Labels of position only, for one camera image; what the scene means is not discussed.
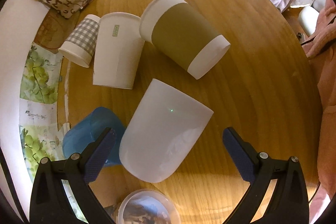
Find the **white plastic cup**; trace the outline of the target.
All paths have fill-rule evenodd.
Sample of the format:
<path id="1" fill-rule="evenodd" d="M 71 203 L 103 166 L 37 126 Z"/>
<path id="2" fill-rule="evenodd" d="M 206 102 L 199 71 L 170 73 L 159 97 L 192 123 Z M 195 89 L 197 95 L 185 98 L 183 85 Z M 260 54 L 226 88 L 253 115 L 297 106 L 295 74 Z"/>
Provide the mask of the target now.
<path id="1" fill-rule="evenodd" d="M 152 79 L 121 139 L 123 167 L 145 182 L 167 179 L 193 148 L 213 113 L 187 94 Z"/>

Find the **blue plastic cup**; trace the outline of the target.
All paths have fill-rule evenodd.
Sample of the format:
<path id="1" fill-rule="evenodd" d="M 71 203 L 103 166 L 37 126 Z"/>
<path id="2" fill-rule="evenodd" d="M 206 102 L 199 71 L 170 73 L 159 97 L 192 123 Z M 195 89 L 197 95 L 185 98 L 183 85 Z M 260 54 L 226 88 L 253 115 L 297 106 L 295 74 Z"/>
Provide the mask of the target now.
<path id="1" fill-rule="evenodd" d="M 84 148 L 95 141 L 104 129 L 111 128 L 116 133 L 116 144 L 110 152 L 104 166 L 121 165 L 119 149 L 125 127 L 120 119 L 108 108 L 98 107 L 65 134 L 63 155 L 69 158 L 73 153 L 82 153 Z"/>

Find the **clear printed plastic cup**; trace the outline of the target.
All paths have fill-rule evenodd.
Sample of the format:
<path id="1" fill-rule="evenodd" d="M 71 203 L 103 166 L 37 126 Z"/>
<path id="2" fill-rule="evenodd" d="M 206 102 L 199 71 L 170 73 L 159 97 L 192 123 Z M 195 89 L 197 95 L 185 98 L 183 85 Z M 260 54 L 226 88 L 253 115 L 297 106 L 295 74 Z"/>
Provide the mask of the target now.
<path id="1" fill-rule="evenodd" d="M 117 210 L 116 223 L 172 223 L 181 218 L 175 205 L 165 195 L 149 189 L 129 194 Z"/>

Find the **grey checked paper cup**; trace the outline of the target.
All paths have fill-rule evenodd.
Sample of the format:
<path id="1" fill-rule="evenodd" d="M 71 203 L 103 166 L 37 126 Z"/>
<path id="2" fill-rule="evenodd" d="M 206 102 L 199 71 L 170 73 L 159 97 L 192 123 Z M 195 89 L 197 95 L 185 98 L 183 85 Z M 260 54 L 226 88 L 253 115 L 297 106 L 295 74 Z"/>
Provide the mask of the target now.
<path id="1" fill-rule="evenodd" d="M 100 17 L 87 15 L 65 39 L 58 52 L 69 61 L 88 68 L 96 49 Z"/>

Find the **plain white paper cup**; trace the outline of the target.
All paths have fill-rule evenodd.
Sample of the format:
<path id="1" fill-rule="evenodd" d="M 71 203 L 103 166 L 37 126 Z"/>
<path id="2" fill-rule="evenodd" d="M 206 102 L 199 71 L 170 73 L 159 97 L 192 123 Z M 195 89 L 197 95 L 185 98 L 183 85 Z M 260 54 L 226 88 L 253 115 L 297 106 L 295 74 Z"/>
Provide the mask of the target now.
<path id="1" fill-rule="evenodd" d="M 132 89 L 144 40 L 139 16 L 112 12 L 100 19 L 93 64 L 93 84 Z"/>

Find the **olive sleeve paper cup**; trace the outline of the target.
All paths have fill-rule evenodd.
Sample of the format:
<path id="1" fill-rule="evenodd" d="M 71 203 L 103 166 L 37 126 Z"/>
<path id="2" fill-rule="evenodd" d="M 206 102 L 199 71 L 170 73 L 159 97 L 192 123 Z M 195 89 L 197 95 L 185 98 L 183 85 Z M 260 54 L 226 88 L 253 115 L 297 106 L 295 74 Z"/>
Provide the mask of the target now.
<path id="1" fill-rule="evenodd" d="M 153 0 L 141 15 L 141 37 L 192 75 L 202 78 L 231 44 L 185 0 Z"/>

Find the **grape print paper strip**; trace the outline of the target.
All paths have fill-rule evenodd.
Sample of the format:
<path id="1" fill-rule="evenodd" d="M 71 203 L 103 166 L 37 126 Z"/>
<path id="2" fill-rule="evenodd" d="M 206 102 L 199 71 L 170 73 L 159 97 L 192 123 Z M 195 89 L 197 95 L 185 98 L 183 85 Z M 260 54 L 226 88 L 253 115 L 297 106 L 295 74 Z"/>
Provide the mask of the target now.
<path id="1" fill-rule="evenodd" d="M 40 160 L 62 160 L 63 138 L 70 125 L 58 124 L 57 101 L 63 56 L 32 43 L 20 87 L 19 131 L 23 157 L 33 181 Z"/>

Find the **pink cloth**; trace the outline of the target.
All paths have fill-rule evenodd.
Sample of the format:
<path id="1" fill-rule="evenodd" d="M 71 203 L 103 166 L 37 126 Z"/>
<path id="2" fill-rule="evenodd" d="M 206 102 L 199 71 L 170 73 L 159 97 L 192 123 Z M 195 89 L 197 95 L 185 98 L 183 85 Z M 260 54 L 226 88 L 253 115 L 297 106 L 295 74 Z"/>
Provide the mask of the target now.
<path id="1" fill-rule="evenodd" d="M 306 57 L 313 59 L 322 49 L 335 39 L 335 3 L 326 0 L 324 8 L 319 12 L 315 32 L 302 44 Z"/>

